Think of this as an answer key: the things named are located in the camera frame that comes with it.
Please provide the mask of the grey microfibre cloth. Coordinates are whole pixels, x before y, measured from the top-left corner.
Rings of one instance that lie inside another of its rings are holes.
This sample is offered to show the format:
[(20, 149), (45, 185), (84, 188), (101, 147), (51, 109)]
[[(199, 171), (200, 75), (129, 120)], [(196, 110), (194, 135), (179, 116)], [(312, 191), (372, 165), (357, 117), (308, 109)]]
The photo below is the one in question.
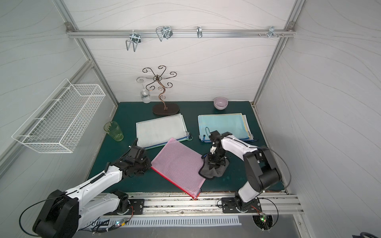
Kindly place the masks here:
[(201, 159), (203, 160), (203, 166), (200, 168), (198, 174), (208, 180), (222, 177), (230, 164), (229, 160), (226, 157), (224, 158), (225, 165), (219, 166), (209, 163), (207, 154), (203, 155)]

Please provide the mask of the pink mesh document bag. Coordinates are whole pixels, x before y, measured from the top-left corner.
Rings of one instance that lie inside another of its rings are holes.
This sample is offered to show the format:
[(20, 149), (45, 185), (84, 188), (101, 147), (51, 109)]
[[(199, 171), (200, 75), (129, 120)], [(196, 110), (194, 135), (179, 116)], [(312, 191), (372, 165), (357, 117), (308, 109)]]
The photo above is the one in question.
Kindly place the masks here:
[(171, 138), (151, 163), (160, 176), (197, 199), (205, 178), (199, 175), (203, 166), (201, 155)]

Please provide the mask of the yellow mesh document bag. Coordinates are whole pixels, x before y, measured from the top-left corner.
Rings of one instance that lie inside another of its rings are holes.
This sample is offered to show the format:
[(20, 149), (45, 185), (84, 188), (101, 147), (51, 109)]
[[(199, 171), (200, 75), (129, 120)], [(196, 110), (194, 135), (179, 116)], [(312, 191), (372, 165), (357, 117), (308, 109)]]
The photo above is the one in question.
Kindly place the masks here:
[(242, 115), (242, 117), (243, 117), (243, 121), (244, 121), (244, 124), (245, 124), (245, 129), (246, 129), (246, 131), (248, 133), (248, 136), (249, 136), (249, 138), (245, 139), (245, 141), (252, 141), (253, 140), (253, 135), (251, 133), (251, 130), (250, 130), (250, 127), (249, 127), (249, 124), (248, 124), (248, 121), (247, 121), (247, 117), (246, 117), (246, 115)]

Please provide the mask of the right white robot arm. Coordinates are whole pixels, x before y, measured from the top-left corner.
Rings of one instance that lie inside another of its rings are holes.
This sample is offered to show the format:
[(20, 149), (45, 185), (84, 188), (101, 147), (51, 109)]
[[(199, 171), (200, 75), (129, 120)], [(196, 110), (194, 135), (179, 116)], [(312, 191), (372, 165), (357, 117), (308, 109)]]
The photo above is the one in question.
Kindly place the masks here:
[(205, 179), (221, 177), (229, 166), (228, 152), (241, 159), (247, 182), (237, 192), (239, 202), (249, 203), (263, 190), (281, 181), (282, 174), (268, 148), (249, 145), (229, 132), (213, 131), (209, 139), (212, 145), (210, 151), (202, 156), (203, 166), (199, 175)]

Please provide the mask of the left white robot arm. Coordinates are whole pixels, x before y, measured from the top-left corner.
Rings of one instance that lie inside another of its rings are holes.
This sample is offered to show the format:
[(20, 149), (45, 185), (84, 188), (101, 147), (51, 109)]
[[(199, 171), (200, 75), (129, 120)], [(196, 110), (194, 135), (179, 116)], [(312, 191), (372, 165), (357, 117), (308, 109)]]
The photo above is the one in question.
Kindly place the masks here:
[(55, 190), (45, 200), (32, 231), (42, 238), (71, 238), (89, 222), (107, 213), (131, 211), (129, 196), (119, 190), (95, 199), (100, 193), (131, 175), (143, 175), (151, 167), (144, 156), (125, 156), (108, 163), (105, 170), (66, 191)]

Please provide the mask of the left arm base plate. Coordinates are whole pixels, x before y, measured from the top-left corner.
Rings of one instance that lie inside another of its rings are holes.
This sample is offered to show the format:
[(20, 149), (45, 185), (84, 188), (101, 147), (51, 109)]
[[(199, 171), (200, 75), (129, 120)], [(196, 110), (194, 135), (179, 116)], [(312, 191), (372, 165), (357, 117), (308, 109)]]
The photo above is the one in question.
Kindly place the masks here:
[(104, 214), (104, 216), (131, 216), (131, 215), (141, 215), (143, 213), (143, 208), (144, 208), (144, 199), (129, 199), (130, 204), (129, 207), (127, 208), (127, 211), (125, 213), (117, 213), (116, 211), (114, 212), (109, 212)]

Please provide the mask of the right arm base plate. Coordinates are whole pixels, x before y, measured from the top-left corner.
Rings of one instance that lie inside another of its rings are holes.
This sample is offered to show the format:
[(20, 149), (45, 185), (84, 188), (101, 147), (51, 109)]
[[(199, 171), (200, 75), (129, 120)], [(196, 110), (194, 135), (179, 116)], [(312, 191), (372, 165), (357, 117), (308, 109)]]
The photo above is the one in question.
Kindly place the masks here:
[(239, 197), (223, 197), (220, 207), (224, 214), (262, 213), (261, 203), (258, 198), (243, 202)]

